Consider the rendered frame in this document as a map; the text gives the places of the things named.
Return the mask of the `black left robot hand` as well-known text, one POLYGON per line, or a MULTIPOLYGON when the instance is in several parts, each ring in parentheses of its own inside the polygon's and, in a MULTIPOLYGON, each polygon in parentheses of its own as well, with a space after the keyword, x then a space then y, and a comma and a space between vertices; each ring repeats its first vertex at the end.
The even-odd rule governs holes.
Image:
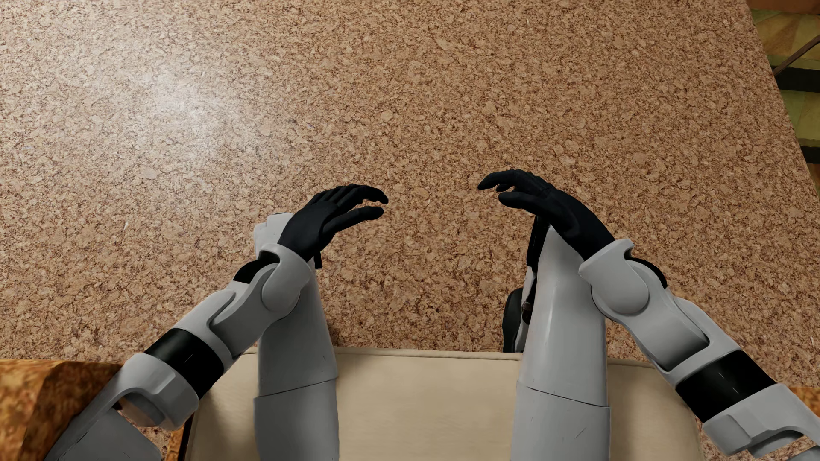
POLYGON ((358 207, 366 201, 389 203, 382 190, 370 185, 348 184, 320 192, 289 219, 277 244, 305 261, 320 256, 337 233, 384 214, 382 207, 358 207))

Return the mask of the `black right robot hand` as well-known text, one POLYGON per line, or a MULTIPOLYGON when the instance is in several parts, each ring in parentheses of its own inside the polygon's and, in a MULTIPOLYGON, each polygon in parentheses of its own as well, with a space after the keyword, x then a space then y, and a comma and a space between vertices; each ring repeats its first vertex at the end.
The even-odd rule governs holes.
POLYGON ((614 241, 600 219, 579 200, 538 175, 519 169, 488 174, 477 187, 495 188, 498 201, 535 216, 527 249, 527 266, 536 270, 550 228, 584 260, 614 241))

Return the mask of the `beige chair seat cushion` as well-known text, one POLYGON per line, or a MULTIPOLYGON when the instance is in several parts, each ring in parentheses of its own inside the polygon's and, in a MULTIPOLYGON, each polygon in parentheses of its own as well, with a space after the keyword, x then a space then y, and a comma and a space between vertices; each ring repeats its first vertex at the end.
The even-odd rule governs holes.
MULTIPOLYGON (((335 349, 341 461, 508 461, 521 354, 335 349)), ((179 461, 259 461, 258 353, 200 403, 179 461)), ((608 359, 611 461, 705 461, 691 411, 647 362, 608 359)))

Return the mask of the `white left robot leg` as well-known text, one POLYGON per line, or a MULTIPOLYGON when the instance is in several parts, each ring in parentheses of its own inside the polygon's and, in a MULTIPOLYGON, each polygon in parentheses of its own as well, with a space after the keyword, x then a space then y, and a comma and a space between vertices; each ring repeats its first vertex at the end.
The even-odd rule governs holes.
POLYGON ((258 341, 253 423, 260 461, 339 461, 339 374, 315 264, 279 256, 253 282, 268 317, 290 308, 258 341))

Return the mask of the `white robot leg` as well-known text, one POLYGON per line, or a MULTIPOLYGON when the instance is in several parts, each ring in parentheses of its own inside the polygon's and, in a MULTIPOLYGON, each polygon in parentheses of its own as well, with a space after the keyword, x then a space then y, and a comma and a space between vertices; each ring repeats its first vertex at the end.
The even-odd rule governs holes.
POLYGON ((260 461, 339 461, 339 374, 315 264, 279 256, 253 282, 268 317, 290 308, 258 341, 253 423, 260 461))
POLYGON ((533 229, 507 297, 503 351, 521 352, 510 461, 609 461, 605 320, 555 229, 533 229))

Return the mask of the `white right robot leg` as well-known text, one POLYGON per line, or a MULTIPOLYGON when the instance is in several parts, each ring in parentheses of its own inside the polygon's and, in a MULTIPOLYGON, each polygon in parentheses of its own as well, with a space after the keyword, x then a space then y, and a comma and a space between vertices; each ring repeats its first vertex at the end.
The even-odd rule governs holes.
POLYGON ((533 229, 507 297, 503 351, 521 352, 510 461, 609 461, 605 320, 555 229, 533 229))

